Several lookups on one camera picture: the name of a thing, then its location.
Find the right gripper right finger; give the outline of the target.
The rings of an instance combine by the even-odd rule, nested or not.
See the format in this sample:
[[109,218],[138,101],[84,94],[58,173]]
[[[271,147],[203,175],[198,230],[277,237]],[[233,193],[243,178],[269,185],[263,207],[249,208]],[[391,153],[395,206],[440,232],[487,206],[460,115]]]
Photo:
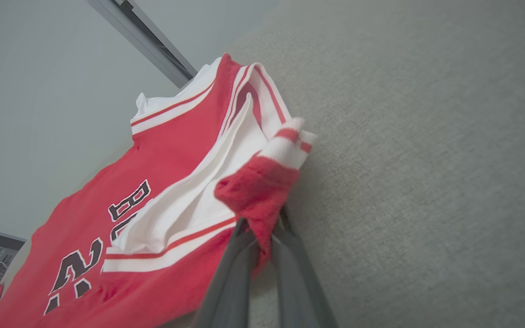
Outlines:
[[337,328],[308,252],[285,208],[279,212],[271,241],[271,259],[278,275],[279,326]]

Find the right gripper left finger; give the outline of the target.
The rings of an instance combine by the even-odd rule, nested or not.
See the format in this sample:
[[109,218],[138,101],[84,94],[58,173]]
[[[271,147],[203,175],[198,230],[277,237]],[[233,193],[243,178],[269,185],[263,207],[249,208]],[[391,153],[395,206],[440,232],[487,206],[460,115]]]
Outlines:
[[252,270],[258,242],[246,218],[240,218],[193,319],[195,328],[246,328]]

